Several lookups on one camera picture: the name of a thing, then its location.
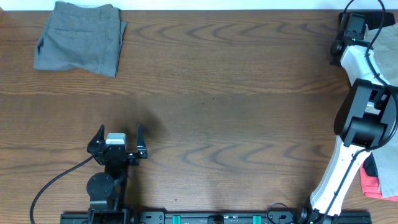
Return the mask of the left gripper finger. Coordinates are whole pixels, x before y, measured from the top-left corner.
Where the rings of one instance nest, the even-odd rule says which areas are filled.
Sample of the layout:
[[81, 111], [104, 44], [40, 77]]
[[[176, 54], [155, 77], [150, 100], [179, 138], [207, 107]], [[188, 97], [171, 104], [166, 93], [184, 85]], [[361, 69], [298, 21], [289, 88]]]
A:
[[104, 125], [102, 124], [98, 132], [94, 135], [92, 140], [87, 145], [88, 153], [97, 153], [100, 146], [104, 143]]
[[144, 132], [141, 125], [138, 126], [137, 130], [137, 150], [140, 159], [147, 159], [147, 148], [144, 140]]

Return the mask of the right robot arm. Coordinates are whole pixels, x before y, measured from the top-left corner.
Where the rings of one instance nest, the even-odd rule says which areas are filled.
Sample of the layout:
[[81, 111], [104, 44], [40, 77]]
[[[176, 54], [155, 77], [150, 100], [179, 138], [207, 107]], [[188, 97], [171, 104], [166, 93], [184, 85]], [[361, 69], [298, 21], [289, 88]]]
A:
[[372, 44], [359, 29], [339, 32], [331, 54], [346, 70], [351, 88], [335, 118], [331, 160], [295, 222], [370, 223], [368, 212], [344, 212], [341, 208], [362, 163], [396, 132], [396, 89], [380, 74]]

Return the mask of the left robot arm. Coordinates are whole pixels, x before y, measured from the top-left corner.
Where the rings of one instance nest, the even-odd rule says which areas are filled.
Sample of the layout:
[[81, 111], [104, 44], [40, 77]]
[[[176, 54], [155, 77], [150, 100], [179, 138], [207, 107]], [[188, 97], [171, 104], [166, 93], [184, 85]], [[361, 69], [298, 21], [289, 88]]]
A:
[[104, 125], [88, 143], [87, 151], [104, 171], [93, 175], [86, 191], [90, 196], [88, 223], [139, 223], [137, 212], [127, 208], [124, 197], [127, 187], [128, 168], [138, 166], [148, 157], [142, 126], [137, 130], [137, 150], [127, 152], [124, 133], [104, 135]]

